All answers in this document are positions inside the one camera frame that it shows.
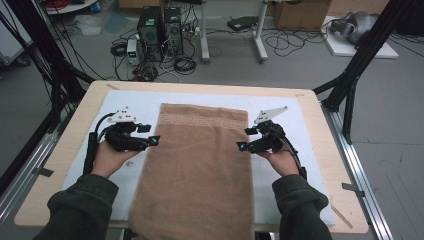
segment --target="gray floor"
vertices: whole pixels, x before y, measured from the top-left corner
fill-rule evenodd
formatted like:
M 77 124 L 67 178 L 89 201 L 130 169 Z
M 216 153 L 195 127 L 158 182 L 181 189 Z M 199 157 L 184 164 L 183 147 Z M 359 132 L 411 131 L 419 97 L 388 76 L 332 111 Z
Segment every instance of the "gray floor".
M 104 29 L 100 36 L 73 36 L 72 41 L 82 57 L 103 76 L 112 76 L 111 42 L 136 26 L 114 7 L 98 14 Z M 65 15 L 65 20 L 73 15 Z M 221 18 L 209 26 L 226 28 Z M 424 54 L 424 45 L 402 44 Z M 266 46 L 269 60 L 259 64 L 256 48 L 250 36 L 217 35 L 209 38 L 209 65 L 198 61 L 191 75 L 179 75 L 182 83 L 260 86 L 313 89 L 337 77 L 350 57 L 334 57 L 324 43 L 307 43 L 287 57 L 277 56 Z M 396 60 L 375 59 L 362 75 L 357 94 L 352 125 L 352 140 L 367 177 L 395 239 L 424 238 L 424 161 L 422 119 L 424 119 L 423 58 L 405 48 L 388 42 L 399 54 Z M 87 73 L 96 77 L 87 68 Z M 126 61 L 119 68 L 122 78 L 131 76 Z M 178 83 L 171 74 L 160 76 L 157 82 Z M 319 96 L 324 99 L 327 93 Z M 47 114 L 47 92 L 36 68 L 12 66 L 0 72 L 0 106 L 2 135 L 0 174 L 18 154 L 32 132 Z M 26 239 L 39 228 L 14 225 L 16 209 L 0 229 L 2 239 Z M 118 239 L 119 231 L 109 231 L 108 239 Z M 335 239 L 374 239 L 364 235 L 334 234 Z

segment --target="table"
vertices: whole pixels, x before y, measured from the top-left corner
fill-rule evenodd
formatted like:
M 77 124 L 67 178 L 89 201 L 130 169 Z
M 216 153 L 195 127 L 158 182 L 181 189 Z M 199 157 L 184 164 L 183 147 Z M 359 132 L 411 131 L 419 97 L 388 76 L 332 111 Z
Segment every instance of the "table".
M 296 98 L 315 150 L 318 165 L 324 179 L 336 225 L 330 228 L 336 233 L 365 233 L 368 224 L 355 192 L 342 189 L 342 183 L 351 183 L 337 146 L 331 135 L 320 104 L 311 90 L 260 87 L 190 85 L 167 83 L 130 83 L 96 81 L 91 84 L 80 106 L 69 122 L 45 168 L 53 170 L 50 177 L 39 176 L 19 209 L 15 223 L 25 226 L 44 226 L 50 213 L 48 199 L 62 188 L 65 175 L 78 153 L 103 99 L 109 90 L 132 90 L 176 93 L 211 93 L 256 95 Z M 111 221 L 111 228 L 127 228 L 127 221 Z M 268 225 L 255 225 L 256 231 L 277 231 Z
M 77 11 L 86 7 L 89 7 L 93 4 L 96 4 L 98 0 L 86 0 L 83 4 L 68 4 L 65 8 L 63 9 L 49 9 L 47 10 L 47 14 L 49 15 L 56 15 L 56 14 L 62 14 L 62 13 L 68 13 L 68 12 L 73 12 L 73 11 Z
M 205 8 L 206 8 L 207 0 L 202 0 L 201 2 L 202 2 L 202 4 L 201 4 L 202 33 L 201 33 L 201 37 L 200 37 L 200 47 L 202 49 L 202 60 L 203 60 L 203 62 L 206 63 L 206 64 L 209 64 L 210 58 L 209 58 L 209 49 L 208 49 L 208 39 L 206 37 L 206 14 L 205 14 Z M 261 8 L 260 8 L 260 11 L 259 11 L 258 27 L 257 27 L 256 31 L 253 31 L 253 40 L 255 41 L 255 45 L 258 48 L 259 62 L 260 63 L 268 60 L 268 55 L 266 53 L 264 44 L 263 44 L 262 39 L 261 39 L 262 27 L 264 25 L 267 7 L 268 7 L 268 0 L 262 0 L 261 1 Z

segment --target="table leg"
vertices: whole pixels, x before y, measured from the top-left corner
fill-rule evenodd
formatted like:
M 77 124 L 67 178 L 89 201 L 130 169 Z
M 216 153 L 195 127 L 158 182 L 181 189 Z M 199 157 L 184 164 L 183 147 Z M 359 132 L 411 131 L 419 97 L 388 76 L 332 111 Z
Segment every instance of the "table leg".
M 268 7 L 268 1 L 262 1 L 261 5 L 261 11 L 259 13 L 259 23 L 258 23 L 258 29 L 256 31 L 253 31 L 254 40 L 256 43 L 256 46 L 258 47 L 259 51 L 259 62 L 262 63 L 266 60 L 268 60 L 268 55 L 266 54 L 264 44 L 262 43 L 261 34 L 262 34 L 262 27 L 264 25 L 264 19 L 266 14 L 266 9 Z
M 202 29 L 201 29 L 201 38 L 200 38 L 200 47 L 202 49 L 202 60 L 205 64 L 210 63 L 209 59 L 209 48 L 208 48 L 208 39 L 206 38 L 206 12 L 205 6 L 206 0 L 202 0 Z

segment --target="towel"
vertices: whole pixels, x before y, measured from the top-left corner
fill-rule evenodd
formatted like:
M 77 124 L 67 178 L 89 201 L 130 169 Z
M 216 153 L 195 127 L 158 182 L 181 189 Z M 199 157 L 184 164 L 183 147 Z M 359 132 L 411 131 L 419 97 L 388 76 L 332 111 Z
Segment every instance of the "towel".
M 130 213 L 139 239 L 253 239 L 247 112 L 162 104 Z

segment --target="sleeve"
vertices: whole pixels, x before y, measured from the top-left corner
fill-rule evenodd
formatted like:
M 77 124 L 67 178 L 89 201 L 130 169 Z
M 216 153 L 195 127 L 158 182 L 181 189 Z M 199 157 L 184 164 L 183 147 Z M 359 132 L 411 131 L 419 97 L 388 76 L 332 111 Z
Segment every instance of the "sleeve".
M 288 175 L 272 184 L 281 213 L 280 239 L 332 239 L 319 213 L 328 198 L 300 175 Z
M 94 174 L 54 194 L 50 220 L 34 239 L 105 239 L 118 186 Z

